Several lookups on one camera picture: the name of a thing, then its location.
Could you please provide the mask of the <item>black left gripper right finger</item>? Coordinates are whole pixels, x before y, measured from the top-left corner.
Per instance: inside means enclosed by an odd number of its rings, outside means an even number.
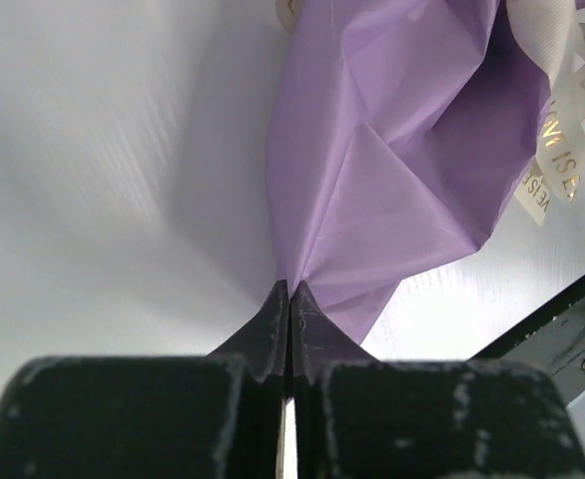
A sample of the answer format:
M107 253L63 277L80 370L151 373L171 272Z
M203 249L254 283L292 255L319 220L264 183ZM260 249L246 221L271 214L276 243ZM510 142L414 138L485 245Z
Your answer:
M301 478L585 478L584 448L538 368L377 360L305 283L290 355Z

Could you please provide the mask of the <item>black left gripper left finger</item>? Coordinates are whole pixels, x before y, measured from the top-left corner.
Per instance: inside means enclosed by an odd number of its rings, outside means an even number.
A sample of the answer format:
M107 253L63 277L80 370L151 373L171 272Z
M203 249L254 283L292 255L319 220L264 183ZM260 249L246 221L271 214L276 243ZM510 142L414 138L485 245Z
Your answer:
M0 478L279 478L284 281L205 356L43 356L0 396Z

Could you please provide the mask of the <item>purple wrapping paper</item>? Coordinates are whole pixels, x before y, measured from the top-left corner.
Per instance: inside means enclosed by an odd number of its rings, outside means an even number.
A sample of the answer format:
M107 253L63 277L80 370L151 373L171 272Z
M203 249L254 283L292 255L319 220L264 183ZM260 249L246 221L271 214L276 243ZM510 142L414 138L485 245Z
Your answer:
M304 2L267 140L280 276L362 341L490 238L549 95L502 1Z

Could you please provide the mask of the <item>cream printed ribbon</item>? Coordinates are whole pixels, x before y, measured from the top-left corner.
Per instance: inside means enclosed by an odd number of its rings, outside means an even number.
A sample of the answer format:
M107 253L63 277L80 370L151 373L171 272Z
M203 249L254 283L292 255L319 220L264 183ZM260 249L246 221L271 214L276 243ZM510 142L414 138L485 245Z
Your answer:
M535 158L557 195L571 196L579 165L560 162L560 147L585 150L585 23L578 1L502 1L521 50L546 75L549 99L537 135Z

